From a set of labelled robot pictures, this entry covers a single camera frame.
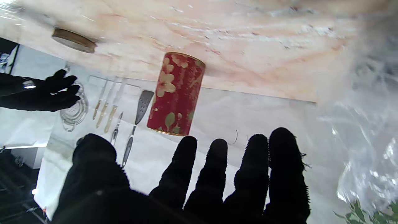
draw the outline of wooden lid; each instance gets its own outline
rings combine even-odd
[[[86,53],[94,53],[97,47],[97,45],[89,39],[64,29],[55,29],[53,39],[67,47]]]

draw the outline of kitchen utensil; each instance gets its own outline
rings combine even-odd
[[[101,121],[102,121],[102,118],[103,118],[103,114],[105,113],[106,108],[108,107],[108,104],[109,104],[108,102],[109,102],[109,99],[110,99],[111,96],[112,96],[113,90],[115,89],[116,83],[117,83],[117,77],[115,77],[115,80],[114,80],[113,83],[112,83],[112,87],[111,87],[111,89],[109,90],[108,96],[106,97],[105,104],[103,105],[103,108],[102,108],[102,110],[101,110],[101,114],[99,115],[100,118],[99,118],[98,121],[97,121],[96,128],[98,128],[98,127],[100,126],[100,124],[101,124]]]
[[[110,127],[110,125],[112,123],[113,116],[115,115],[115,112],[117,110],[117,104],[119,103],[119,100],[122,98],[124,87],[126,86],[126,83],[127,83],[127,79],[128,78],[123,78],[122,79],[122,83],[120,85],[120,88],[119,88],[118,92],[116,93],[115,99],[113,100],[112,111],[109,114],[108,122],[106,123],[105,129],[104,129],[105,133],[108,133],[108,131],[109,131],[109,127]]]
[[[108,80],[105,81],[105,85],[102,87],[101,93],[99,94],[100,97],[98,98],[98,103],[97,103],[97,106],[96,106],[96,108],[95,108],[95,110],[94,110],[93,120],[96,119],[97,111],[98,111],[98,109],[100,108],[99,106],[101,105],[102,97],[103,97],[103,94],[104,94],[104,92],[105,92],[105,88],[106,88],[106,84],[107,84],[107,83],[108,83]]]
[[[131,147],[133,146],[135,127],[136,126],[133,127],[133,131],[131,132],[130,138],[129,138],[129,140],[127,142],[127,145],[126,145],[126,150],[125,150],[125,153],[123,155],[122,168],[125,167],[125,165],[127,163],[127,159],[129,158],[129,155],[130,155]]]
[[[83,84],[80,82],[75,82],[74,85],[79,85],[80,89],[76,93],[80,97],[72,107],[60,110],[60,116],[62,119],[62,126],[67,132],[72,132],[76,125],[80,124],[87,112],[88,112],[88,100],[84,94]]]
[[[122,117],[123,117],[123,112],[120,114],[119,118],[117,119],[116,127],[113,130],[111,140],[109,141],[113,146],[115,146],[115,144],[116,144],[116,138],[117,138],[117,134],[119,133],[119,126],[120,126]]]
[[[144,115],[146,113],[146,110],[148,109],[150,100],[152,99],[154,95],[154,92],[144,90],[141,93],[140,100],[138,101],[138,108],[137,108],[137,115],[135,117],[135,125],[140,123],[142,118],[144,118]]]
[[[125,149],[125,152],[123,155],[122,167],[124,167],[126,165],[127,159],[129,158],[131,147],[133,145],[135,128],[140,123],[142,118],[144,117],[145,112],[148,109],[150,100],[152,99],[153,95],[154,95],[154,92],[148,91],[148,90],[144,90],[141,93],[140,99],[138,101],[138,106],[137,106],[137,114],[135,116],[135,125],[133,127],[133,131],[131,132],[130,138],[126,145],[126,149]]]
[[[166,53],[147,127],[175,136],[186,136],[206,65],[182,53]]]

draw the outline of gloved hand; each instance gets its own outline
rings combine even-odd
[[[76,76],[65,77],[65,75],[65,70],[59,70],[43,81],[1,74],[0,107],[52,112],[69,108],[80,99],[76,96],[80,86],[73,85],[77,79]],[[25,89],[22,83],[26,80],[32,80],[36,88]]]
[[[159,186],[149,197],[188,216],[187,219],[195,216],[205,223],[306,223],[310,207],[308,188],[302,175],[302,154],[295,136],[287,129],[273,131],[269,145],[264,135],[250,138],[235,175],[235,192],[224,202],[227,143],[223,139],[213,141],[196,189],[182,211],[196,146],[194,137],[181,140]],[[270,180],[268,166],[272,169]],[[271,202],[264,210],[268,186]]]
[[[235,175],[235,191],[225,201],[228,145],[222,139],[213,141],[196,189],[183,208],[196,147],[194,137],[184,137],[159,185],[147,196],[130,189],[113,146],[97,135],[86,135],[77,142],[52,223],[306,223],[310,207],[302,154],[287,129],[273,131],[269,144],[261,134],[250,138]],[[268,187],[271,202],[264,210]]]

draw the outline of red cylindrical tin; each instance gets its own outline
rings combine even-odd
[[[205,64],[186,54],[166,53],[147,127],[186,136],[202,85]]]

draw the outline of marble countertop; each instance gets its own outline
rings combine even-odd
[[[168,51],[206,63],[202,87],[318,100],[317,83],[388,0],[3,0],[0,35],[102,73],[155,81]],[[87,54],[58,27],[97,43]]]

